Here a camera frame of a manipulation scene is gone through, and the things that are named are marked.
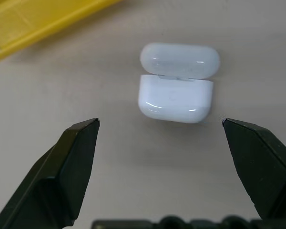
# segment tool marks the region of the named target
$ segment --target gray surface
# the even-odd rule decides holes
[[[149,42],[214,46],[207,123],[144,117],[138,56]],[[286,0],[130,0],[0,63],[0,210],[73,123],[98,117],[92,177],[75,229],[96,218],[257,217],[229,153],[223,116],[286,145]]]

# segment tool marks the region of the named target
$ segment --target white earbud charging case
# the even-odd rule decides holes
[[[147,117],[181,123],[203,121],[211,108],[220,57],[211,47],[151,43],[141,53],[139,108]]]

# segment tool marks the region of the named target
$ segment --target airpods case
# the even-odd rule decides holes
[[[203,121],[211,108],[213,82],[220,66],[211,47],[151,43],[140,57],[143,68],[139,108],[147,117],[181,123]]]

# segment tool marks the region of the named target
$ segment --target yellow object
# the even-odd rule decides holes
[[[0,59],[120,0],[0,0]]]

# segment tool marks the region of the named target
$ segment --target white table surface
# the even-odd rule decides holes
[[[220,52],[206,123],[141,114],[139,53],[149,42]],[[224,116],[269,128],[286,145],[286,0],[125,1],[0,62],[0,211],[64,129],[98,117],[73,228],[99,218],[258,217],[236,174]]]

